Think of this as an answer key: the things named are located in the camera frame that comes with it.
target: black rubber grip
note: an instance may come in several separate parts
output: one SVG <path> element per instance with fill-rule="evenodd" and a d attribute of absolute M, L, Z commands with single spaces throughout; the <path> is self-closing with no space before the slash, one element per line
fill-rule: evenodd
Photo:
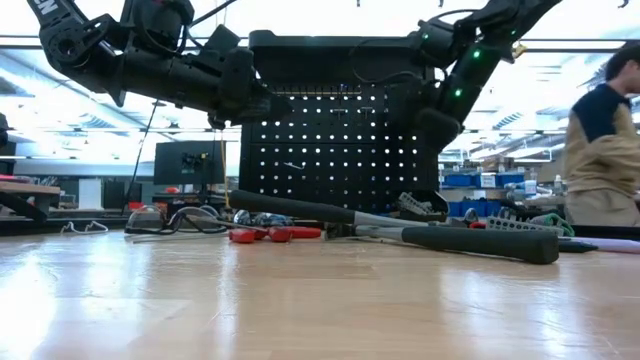
<path fill-rule="evenodd" d="M 402 241 L 434 250 L 463 251 L 546 265 L 558 260 L 558 236 L 546 231 L 493 231 L 408 227 Z"/>
<path fill-rule="evenodd" d="M 229 204 L 235 209 L 253 212 L 270 212 L 302 219 L 353 224 L 356 212 L 341 207 L 312 202 L 283 199 L 234 190 L 229 195 Z"/>

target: orange tool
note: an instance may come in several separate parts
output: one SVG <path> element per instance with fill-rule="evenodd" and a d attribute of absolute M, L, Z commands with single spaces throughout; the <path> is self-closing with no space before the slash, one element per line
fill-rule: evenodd
<path fill-rule="evenodd" d="M 273 242 L 289 242 L 293 239 L 314 239 L 322 235 L 322 230 L 302 226 L 274 226 L 264 231 L 252 229 L 229 230 L 229 240 L 238 244 L 252 244 L 266 236 Z"/>

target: blue bin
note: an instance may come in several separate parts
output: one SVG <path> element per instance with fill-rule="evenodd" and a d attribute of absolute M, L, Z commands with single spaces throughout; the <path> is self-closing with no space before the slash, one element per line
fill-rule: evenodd
<path fill-rule="evenodd" d="M 447 175 L 444 177 L 444 185 L 447 186 L 475 186 L 471 175 Z"/>
<path fill-rule="evenodd" d="M 504 174 L 504 175 L 496 175 L 496 186 L 503 187 L 506 184 L 510 183 L 521 183 L 524 182 L 524 174 Z"/>
<path fill-rule="evenodd" d="M 485 216 L 495 216 L 498 215 L 498 212 L 500 212 L 500 208 L 502 207 L 502 205 L 500 205 L 499 201 L 488 201 L 487 202 L 487 214 Z"/>
<path fill-rule="evenodd" d="M 487 216 L 486 201 L 463 201 L 460 206 L 460 216 L 464 216 L 469 209 L 475 209 L 478 216 Z"/>
<path fill-rule="evenodd" d="M 449 216 L 451 217 L 460 217 L 464 214 L 460 213 L 461 203 L 450 201 L 449 202 Z"/>

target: red object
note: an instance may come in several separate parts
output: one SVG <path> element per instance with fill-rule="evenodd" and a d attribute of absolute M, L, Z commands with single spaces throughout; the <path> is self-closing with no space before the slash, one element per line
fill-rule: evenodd
<path fill-rule="evenodd" d="M 322 230 L 302 226 L 274 226 L 265 231 L 251 229 L 229 230 L 229 240 L 239 244 L 251 244 L 269 236 L 273 242 L 289 242 L 293 239 L 314 239 L 322 235 Z"/>
<path fill-rule="evenodd" d="M 138 210 L 143 206 L 144 206 L 144 203 L 136 202 L 136 201 L 129 201 L 129 210 Z"/>
<path fill-rule="evenodd" d="M 469 225 L 469 228 L 470 229 L 486 229 L 487 224 L 475 222 L 475 223 L 471 223 L 471 225 Z"/>

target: man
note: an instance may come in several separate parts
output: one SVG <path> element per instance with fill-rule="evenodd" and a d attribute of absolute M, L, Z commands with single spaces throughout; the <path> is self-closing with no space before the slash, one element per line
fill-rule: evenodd
<path fill-rule="evenodd" d="M 567 217 L 576 225 L 640 226 L 634 196 L 640 178 L 640 139 L 630 94 L 640 94 L 640 46 L 607 63 L 606 83 L 571 109 L 565 144 Z"/>

